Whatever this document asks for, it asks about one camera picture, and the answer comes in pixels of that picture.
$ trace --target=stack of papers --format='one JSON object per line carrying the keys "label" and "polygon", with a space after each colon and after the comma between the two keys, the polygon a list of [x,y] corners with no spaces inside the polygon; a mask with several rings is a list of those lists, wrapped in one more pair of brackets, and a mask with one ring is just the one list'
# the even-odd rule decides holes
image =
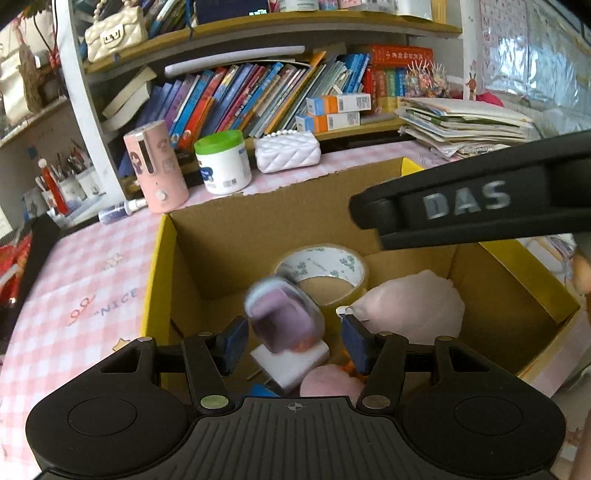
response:
{"label": "stack of papers", "polygon": [[540,139],[531,118],[485,102],[406,98],[396,113],[404,120],[400,133],[449,161]]}

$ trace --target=ribbed black surface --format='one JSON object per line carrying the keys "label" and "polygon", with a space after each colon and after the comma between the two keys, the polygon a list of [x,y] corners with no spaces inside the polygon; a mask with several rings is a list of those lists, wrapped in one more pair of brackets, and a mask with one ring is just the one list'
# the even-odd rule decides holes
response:
{"label": "ribbed black surface", "polygon": [[[52,474],[42,477],[43,480],[58,478]],[[408,447],[390,420],[356,413],[344,398],[247,398],[230,415],[200,420],[187,442],[160,465],[126,478],[459,480],[463,477],[430,465]],[[547,472],[522,477],[523,480],[553,478]]]}

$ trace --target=green lid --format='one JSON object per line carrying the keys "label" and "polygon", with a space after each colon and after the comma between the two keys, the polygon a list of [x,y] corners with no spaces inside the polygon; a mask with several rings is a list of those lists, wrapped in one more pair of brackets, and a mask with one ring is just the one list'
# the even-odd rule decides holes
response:
{"label": "green lid", "polygon": [[237,147],[242,143],[240,130],[226,130],[217,134],[208,135],[195,142],[197,155],[212,155]]}

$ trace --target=pink plush toy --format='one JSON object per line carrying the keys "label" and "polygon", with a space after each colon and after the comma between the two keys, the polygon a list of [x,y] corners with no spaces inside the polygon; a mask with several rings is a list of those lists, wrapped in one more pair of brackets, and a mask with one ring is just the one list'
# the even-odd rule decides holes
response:
{"label": "pink plush toy", "polygon": [[431,270],[388,280],[350,306],[371,333],[386,330],[419,345],[433,345],[440,335],[457,337],[464,309],[451,280]]}
{"label": "pink plush toy", "polygon": [[335,397],[348,395],[355,405],[363,390],[358,378],[348,376],[338,365],[323,365],[310,371],[300,385],[300,397]]}

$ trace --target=red pen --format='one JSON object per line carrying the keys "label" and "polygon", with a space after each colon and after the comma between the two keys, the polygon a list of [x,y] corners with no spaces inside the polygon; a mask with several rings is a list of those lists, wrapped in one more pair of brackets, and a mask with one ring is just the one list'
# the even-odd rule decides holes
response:
{"label": "red pen", "polygon": [[67,215],[69,212],[68,206],[66,205],[64,196],[61,194],[59,186],[51,176],[49,168],[47,168],[47,160],[45,158],[42,158],[41,160],[39,160],[38,165],[41,169],[41,175],[43,176],[43,180],[45,180],[45,183],[47,183],[47,187],[53,195],[53,199],[56,201],[57,211],[60,212],[62,215]]}

